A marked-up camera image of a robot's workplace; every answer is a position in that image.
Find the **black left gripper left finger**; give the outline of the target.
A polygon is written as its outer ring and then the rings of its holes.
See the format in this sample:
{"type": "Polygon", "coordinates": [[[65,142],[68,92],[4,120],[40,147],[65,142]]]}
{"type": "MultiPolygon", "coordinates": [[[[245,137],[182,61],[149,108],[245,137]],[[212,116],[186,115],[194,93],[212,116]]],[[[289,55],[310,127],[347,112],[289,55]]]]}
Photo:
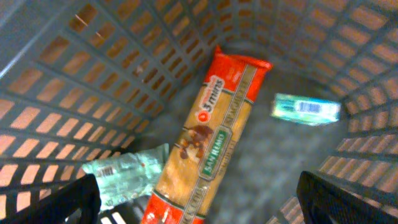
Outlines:
{"type": "Polygon", "coordinates": [[[78,223],[96,223],[101,199],[93,174],[68,184],[41,201],[9,217],[9,223],[62,223],[80,210],[78,223]]]}

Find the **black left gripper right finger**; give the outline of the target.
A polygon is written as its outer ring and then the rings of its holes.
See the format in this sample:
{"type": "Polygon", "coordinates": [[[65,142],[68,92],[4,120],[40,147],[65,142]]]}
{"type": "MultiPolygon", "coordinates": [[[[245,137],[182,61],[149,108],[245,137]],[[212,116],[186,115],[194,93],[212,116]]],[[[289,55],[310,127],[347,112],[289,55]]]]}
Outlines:
{"type": "Polygon", "coordinates": [[[297,197],[306,224],[397,223],[396,217],[308,171],[300,174],[297,197]]]}

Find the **teal tissue pack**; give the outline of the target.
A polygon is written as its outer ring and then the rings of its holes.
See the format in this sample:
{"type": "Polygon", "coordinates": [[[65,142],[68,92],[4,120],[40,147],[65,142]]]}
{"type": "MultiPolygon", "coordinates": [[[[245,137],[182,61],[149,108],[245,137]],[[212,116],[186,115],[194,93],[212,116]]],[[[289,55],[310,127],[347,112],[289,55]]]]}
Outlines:
{"type": "Polygon", "coordinates": [[[276,93],[271,116],[298,124],[321,126],[339,121],[340,110],[341,104],[335,101],[276,93]]]}

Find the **orange spaghetti packet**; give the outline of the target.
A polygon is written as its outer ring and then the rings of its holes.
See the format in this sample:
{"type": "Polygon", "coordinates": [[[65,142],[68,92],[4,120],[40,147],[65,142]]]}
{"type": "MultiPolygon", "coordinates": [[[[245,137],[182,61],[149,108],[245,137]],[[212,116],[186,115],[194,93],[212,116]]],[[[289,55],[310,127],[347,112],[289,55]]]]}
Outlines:
{"type": "Polygon", "coordinates": [[[142,223],[202,224],[272,64],[216,47],[142,223]]]}

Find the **mint green foil pouch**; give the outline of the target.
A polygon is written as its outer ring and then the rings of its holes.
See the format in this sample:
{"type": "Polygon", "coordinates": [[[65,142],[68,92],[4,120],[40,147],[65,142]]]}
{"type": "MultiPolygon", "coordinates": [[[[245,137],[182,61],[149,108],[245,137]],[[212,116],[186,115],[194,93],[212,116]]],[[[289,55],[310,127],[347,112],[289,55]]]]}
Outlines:
{"type": "Polygon", "coordinates": [[[169,157],[169,145],[137,153],[98,159],[82,165],[93,174],[99,188],[100,210],[110,210],[135,198],[150,195],[169,157]]]}

